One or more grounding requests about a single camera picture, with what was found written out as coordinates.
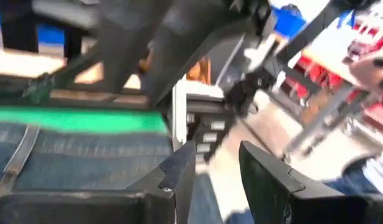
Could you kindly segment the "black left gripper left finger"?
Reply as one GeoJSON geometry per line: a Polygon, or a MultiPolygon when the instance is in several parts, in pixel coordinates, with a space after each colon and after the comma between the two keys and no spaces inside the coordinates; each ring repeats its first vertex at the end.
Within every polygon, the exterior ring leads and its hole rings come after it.
{"type": "Polygon", "coordinates": [[[188,141],[127,189],[140,193],[130,224],[187,224],[196,169],[196,144],[188,141]]]}

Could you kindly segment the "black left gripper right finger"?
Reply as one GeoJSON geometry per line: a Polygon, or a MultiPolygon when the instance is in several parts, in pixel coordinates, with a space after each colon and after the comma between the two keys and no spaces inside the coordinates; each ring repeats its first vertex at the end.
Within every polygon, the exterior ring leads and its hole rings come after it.
{"type": "Polygon", "coordinates": [[[254,224],[292,224],[291,195],[305,187],[291,167],[248,141],[240,143],[239,164],[254,224]]]}

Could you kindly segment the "dark blue denim jeans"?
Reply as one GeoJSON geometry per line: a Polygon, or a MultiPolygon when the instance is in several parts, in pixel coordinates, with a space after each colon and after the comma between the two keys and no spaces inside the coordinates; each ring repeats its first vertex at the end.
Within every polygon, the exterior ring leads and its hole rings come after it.
{"type": "MultiPolygon", "coordinates": [[[[0,224],[130,224],[140,193],[127,188],[178,149],[166,134],[0,122],[0,224]]],[[[249,212],[221,219],[208,176],[195,175],[187,224],[253,224],[249,212]]]]}

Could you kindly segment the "person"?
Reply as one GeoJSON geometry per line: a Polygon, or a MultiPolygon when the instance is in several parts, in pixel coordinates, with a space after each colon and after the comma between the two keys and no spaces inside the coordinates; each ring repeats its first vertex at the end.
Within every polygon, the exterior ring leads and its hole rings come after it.
{"type": "Polygon", "coordinates": [[[377,156],[354,161],[341,176],[323,184],[344,195],[383,195],[383,151],[377,156]]]}

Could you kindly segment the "green table mat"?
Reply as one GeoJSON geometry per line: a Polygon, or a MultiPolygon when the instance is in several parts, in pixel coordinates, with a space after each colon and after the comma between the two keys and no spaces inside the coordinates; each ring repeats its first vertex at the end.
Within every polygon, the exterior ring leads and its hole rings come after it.
{"type": "Polygon", "coordinates": [[[168,133],[157,112],[0,106],[0,121],[73,133],[168,133]]]}

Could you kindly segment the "red plastic basket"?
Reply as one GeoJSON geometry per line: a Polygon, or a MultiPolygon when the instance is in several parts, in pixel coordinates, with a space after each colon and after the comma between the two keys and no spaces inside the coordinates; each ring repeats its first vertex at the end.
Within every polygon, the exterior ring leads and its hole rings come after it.
{"type": "MultiPolygon", "coordinates": [[[[304,124],[311,122],[345,83],[356,86],[347,96],[347,103],[363,90],[383,98],[383,31],[362,24],[330,27],[302,51],[297,66],[322,88],[302,109],[300,118],[304,124]]],[[[383,103],[366,108],[363,118],[383,126],[383,103]]]]}

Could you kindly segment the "small potted artificial plant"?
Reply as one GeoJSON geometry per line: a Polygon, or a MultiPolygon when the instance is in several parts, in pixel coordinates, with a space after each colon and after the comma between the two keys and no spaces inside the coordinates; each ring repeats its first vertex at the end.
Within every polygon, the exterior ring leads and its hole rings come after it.
{"type": "Polygon", "coordinates": [[[22,97],[29,103],[40,104],[50,98],[50,92],[54,88],[54,76],[43,73],[41,76],[29,82],[23,91],[22,97]]]}

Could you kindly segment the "light wooden table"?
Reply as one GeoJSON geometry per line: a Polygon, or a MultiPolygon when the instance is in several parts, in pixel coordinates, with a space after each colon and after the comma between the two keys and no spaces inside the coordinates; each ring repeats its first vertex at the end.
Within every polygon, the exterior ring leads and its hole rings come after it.
{"type": "Polygon", "coordinates": [[[0,74],[35,78],[63,67],[66,61],[57,57],[18,50],[0,49],[0,74]]]}

